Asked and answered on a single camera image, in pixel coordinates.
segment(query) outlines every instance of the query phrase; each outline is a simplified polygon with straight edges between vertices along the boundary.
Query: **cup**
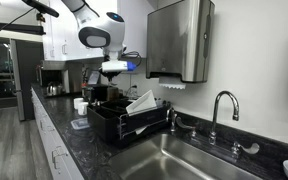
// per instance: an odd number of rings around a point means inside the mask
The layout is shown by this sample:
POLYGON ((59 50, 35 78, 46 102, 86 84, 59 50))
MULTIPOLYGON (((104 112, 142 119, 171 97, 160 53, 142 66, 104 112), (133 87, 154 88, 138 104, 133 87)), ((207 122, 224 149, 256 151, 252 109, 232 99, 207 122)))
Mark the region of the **cup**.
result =
POLYGON ((74 99, 74 109, 78 109, 78 104, 84 102, 83 98, 75 98, 74 99))
POLYGON ((87 114, 87 106, 88 106, 88 102, 81 102, 78 104, 78 114, 79 115, 86 115, 87 114))

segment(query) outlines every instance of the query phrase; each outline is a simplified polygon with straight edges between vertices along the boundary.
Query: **white wall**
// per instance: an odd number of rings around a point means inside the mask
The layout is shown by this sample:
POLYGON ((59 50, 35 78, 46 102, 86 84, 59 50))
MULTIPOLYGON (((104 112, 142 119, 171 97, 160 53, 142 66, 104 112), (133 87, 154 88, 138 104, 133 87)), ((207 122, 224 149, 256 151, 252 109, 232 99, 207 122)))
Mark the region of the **white wall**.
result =
POLYGON ((176 110, 207 120, 212 120, 216 95, 229 90, 239 100, 240 120, 232 120, 232 103, 223 96, 218 123, 288 143, 288 1, 213 2, 208 82, 170 90, 142 73, 132 76, 132 84, 138 84, 139 94, 152 89, 176 110))
MULTIPOLYGON (((17 18, 18 16, 24 14, 26 11, 27 9, 23 9, 23 8, 0 6, 0 22, 9 23, 15 18, 17 18)), ((27 15, 15 21, 14 24, 37 25, 37 21, 35 20, 36 19, 35 15, 36 15, 36 11, 33 10, 27 15)), ((42 37, 38 35, 16 33, 16 32, 5 31, 5 30, 0 32, 0 37, 42 42, 42 37)))

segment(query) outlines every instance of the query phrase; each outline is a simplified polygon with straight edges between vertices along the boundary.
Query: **stainless steel sink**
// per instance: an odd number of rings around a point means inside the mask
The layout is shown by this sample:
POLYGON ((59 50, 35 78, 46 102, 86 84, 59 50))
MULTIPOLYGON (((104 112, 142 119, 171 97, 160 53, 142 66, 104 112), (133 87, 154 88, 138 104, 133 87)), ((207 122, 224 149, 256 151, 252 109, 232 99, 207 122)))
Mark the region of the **stainless steel sink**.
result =
POLYGON ((125 180, 260 179, 168 134, 130 148, 109 163, 125 180))

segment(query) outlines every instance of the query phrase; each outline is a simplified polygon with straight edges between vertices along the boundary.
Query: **refrigerator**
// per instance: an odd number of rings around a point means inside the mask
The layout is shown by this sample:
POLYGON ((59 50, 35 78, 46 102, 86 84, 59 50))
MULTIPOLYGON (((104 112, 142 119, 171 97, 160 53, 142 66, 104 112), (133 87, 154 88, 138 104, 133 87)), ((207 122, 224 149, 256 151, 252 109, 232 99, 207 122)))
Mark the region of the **refrigerator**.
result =
POLYGON ((15 91, 19 120, 35 119, 31 83, 37 82, 36 66, 44 59, 43 44, 24 40, 10 40, 15 91))

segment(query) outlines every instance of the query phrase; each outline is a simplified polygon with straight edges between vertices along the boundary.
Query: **wooden floor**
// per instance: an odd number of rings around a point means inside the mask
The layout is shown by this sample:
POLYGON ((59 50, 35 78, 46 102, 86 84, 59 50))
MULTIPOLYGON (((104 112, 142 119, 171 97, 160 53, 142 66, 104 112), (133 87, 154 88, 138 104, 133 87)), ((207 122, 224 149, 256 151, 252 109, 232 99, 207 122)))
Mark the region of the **wooden floor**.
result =
POLYGON ((36 122, 20 122, 17 107, 0 109, 0 180, 4 179, 52 179, 36 122))

